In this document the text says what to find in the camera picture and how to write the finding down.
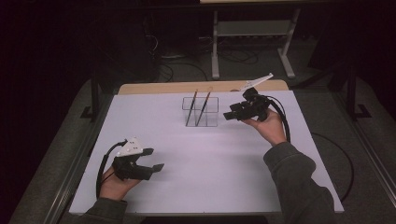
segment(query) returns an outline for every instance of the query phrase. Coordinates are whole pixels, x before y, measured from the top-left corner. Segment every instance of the shelf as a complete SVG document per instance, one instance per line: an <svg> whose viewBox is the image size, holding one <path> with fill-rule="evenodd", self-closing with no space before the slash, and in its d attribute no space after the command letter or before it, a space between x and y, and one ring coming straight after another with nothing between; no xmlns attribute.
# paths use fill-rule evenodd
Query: shelf
<svg viewBox="0 0 396 224"><path fill-rule="evenodd" d="M285 21L219 21L218 36L286 35L290 20Z"/></svg>

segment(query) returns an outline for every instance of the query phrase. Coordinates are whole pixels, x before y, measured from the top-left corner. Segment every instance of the sleeve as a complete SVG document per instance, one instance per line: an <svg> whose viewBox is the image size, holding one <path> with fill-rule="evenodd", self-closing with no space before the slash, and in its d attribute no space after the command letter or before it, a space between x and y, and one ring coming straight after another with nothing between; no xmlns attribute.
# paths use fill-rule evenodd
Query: sleeve
<svg viewBox="0 0 396 224"><path fill-rule="evenodd" d="M78 217L76 224L121 224L125 214L127 202L99 198L84 215Z"/></svg>
<svg viewBox="0 0 396 224"><path fill-rule="evenodd" d="M311 178L314 161L289 142L271 148L264 161L276 184L285 223L335 223L332 195Z"/></svg>

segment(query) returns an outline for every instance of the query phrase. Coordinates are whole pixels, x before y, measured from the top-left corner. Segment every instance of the black cable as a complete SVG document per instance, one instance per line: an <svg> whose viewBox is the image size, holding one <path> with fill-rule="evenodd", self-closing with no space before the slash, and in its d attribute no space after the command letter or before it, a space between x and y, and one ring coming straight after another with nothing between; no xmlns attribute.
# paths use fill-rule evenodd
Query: black cable
<svg viewBox="0 0 396 224"><path fill-rule="evenodd" d="M202 68L200 68L199 66L197 66L197 65L195 65L195 64L193 64L193 63L166 63L166 65L169 65L169 64L180 64L180 65L189 65L189 66L192 66L192 67L195 67L196 69L198 69L198 70L200 70L201 71L201 73L204 75L204 77L205 77L205 81L207 81L207 76L206 76L206 72L204 71L204 70L202 70Z"/></svg>
<svg viewBox="0 0 396 224"><path fill-rule="evenodd" d="M165 71L163 71L163 70L160 68L160 72L162 72L162 73L164 73L164 74L166 74L166 75L169 76L169 77L167 77L167 79L165 80L165 82L169 82L169 81L173 80L174 70L173 70L170 66L168 66L168 65L166 65L166 64L160 64L160 66L164 66L164 67L166 67L166 68L168 68L168 69L170 70L170 73L166 73Z"/></svg>
<svg viewBox="0 0 396 224"><path fill-rule="evenodd" d="M158 41L157 37L155 37L155 35L146 35L146 37L153 38L155 40L154 47L152 48L152 50L148 51L148 53L151 54L151 56L154 56L155 50L158 48L158 45L160 44L160 42Z"/></svg>
<svg viewBox="0 0 396 224"><path fill-rule="evenodd" d="M251 51L251 53L253 53L253 55L249 55L244 50L238 50L238 51L245 53L247 55L247 57L245 59L240 59L240 58L232 55L231 53L227 55L223 51L218 51L218 55L222 59L224 59L226 61L229 61L229 62L232 62L232 63L255 64L255 63L257 63L259 61L259 54L260 53L255 53L254 51ZM251 62L251 63L247 63L247 61L252 59L252 58L254 58L255 60L253 62Z"/></svg>
<svg viewBox="0 0 396 224"><path fill-rule="evenodd" d="M101 183L103 184L109 177L111 177L112 175L114 175L114 173L115 173L115 172L113 172L113 173L111 173L110 175L106 176L105 179L103 179Z"/></svg>
<svg viewBox="0 0 396 224"><path fill-rule="evenodd" d="M128 142L127 140L123 142L118 142L116 145L114 145L108 150L106 155L103 156L102 163L100 164L99 167L98 176L96 178L96 198L99 198L100 188L102 187L102 175L103 175L103 171L105 170L108 156L110 155L111 151L113 151L114 148L123 147L127 142Z"/></svg>
<svg viewBox="0 0 396 224"><path fill-rule="evenodd" d="M274 107L277 114L279 114L280 118L282 119L283 127L285 127L286 140L288 142L291 142L290 127L289 127L288 120L286 119L286 112L285 112L285 108L283 107L283 105L273 96L266 96L266 95L259 95L259 94L255 94L254 96L262 98L264 101L267 101L268 103L270 103L271 106ZM275 99L279 103L280 107L274 101L268 100L268 98Z"/></svg>
<svg viewBox="0 0 396 224"><path fill-rule="evenodd" d="M273 99L273 100L275 100L275 101L277 101L277 103L280 105L280 107L282 108L282 111L283 111L283 115L285 115L286 116L286 111L285 111L285 108L283 107L283 105L275 98L275 97L273 97L273 96L266 96L267 98L270 98L270 99Z"/></svg>
<svg viewBox="0 0 396 224"><path fill-rule="evenodd" d="M328 137L326 137L326 136L324 136L324 135L322 135L320 133L312 133L311 132L311 134L319 136L321 138L324 138L327 141L333 143L335 146L337 146L344 153L344 155L346 156L346 158L347 158L347 160L349 162L349 166L350 166L350 181L349 181L349 185L347 187L346 193L344 194L343 197L341 197L341 203L342 203L346 199L346 197L349 195L349 192L352 190L353 182L355 180L355 169L353 167L352 159L350 159L350 157L347 155L347 152L343 148L341 148L338 144L336 144L332 139L330 139L330 138L328 138Z"/></svg>

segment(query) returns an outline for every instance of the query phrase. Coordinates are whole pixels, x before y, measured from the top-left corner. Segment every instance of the white table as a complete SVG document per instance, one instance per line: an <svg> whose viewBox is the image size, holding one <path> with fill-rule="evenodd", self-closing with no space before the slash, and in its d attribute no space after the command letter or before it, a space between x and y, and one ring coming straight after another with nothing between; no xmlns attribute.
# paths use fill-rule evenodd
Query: white table
<svg viewBox="0 0 396 224"><path fill-rule="evenodd" d="M318 154L292 91L261 91L285 107L291 142L317 164L313 179L327 187L334 210L344 211ZM236 120L225 120L229 105L243 101L242 92L212 92L219 97L218 127L185 127L181 109L189 93L117 95L78 187L70 212L86 212L95 202L95 180L103 155L117 142L136 136L154 153L137 161L164 163L150 181L132 189L127 213L141 216L252 215L279 212L276 187L262 160L271 147L259 134ZM110 155L107 167L116 151Z"/></svg>

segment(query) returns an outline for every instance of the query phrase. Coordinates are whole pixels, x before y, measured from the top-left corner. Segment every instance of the human hand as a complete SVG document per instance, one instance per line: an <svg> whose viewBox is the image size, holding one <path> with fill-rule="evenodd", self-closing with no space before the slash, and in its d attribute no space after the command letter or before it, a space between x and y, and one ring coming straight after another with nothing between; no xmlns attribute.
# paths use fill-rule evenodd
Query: human hand
<svg viewBox="0 0 396 224"><path fill-rule="evenodd" d="M99 197L121 201L128 191L140 183L141 180L120 180L116 175L114 175L114 168L110 166L110 168L102 175L102 181Z"/></svg>
<svg viewBox="0 0 396 224"><path fill-rule="evenodd" d="M270 108L268 108L266 112L267 119L264 121L245 119L242 120L242 122L255 128L273 147L279 143L286 142L282 118Z"/></svg>

